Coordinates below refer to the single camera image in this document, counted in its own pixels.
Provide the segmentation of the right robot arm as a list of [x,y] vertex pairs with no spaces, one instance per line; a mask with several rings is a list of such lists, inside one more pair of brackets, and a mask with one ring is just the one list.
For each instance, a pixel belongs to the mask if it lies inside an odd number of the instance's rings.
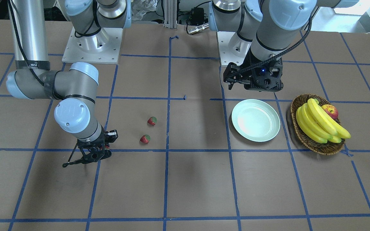
[[130,0],[65,0],[64,8],[74,28],[80,59],[68,71],[52,70],[48,60],[43,3],[41,0],[9,0],[16,70],[6,79],[6,89],[15,98],[59,100],[54,109],[57,124],[77,138],[82,157],[63,164],[88,164],[111,157],[110,143],[116,130],[106,131],[94,115],[99,71],[87,61],[116,62],[117,38],[106,32],[132,24]]

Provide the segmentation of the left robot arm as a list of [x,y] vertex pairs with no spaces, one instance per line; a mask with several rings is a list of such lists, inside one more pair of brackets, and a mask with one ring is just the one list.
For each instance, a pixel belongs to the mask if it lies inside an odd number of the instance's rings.
[[246,90],[283,89],[282,56],[300,45],[310,33],[317,7],[348,8],[357,0],[213,0],[209,28],[234,32],[232,48],[243,57],[228,62],[223,82],[229,90],[239,83]]

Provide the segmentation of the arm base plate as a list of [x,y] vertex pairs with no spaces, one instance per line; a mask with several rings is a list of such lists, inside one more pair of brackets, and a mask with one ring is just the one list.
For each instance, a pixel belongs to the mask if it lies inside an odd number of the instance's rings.
[[241,65],[251,47],[251,41],[240,38],[236,32],[218,31],[217,41],[221,67],[229,63]]
[[72,28],[62,61],[118,64],[123,32],[122,28],[103,28],[94,36],[77,38]]

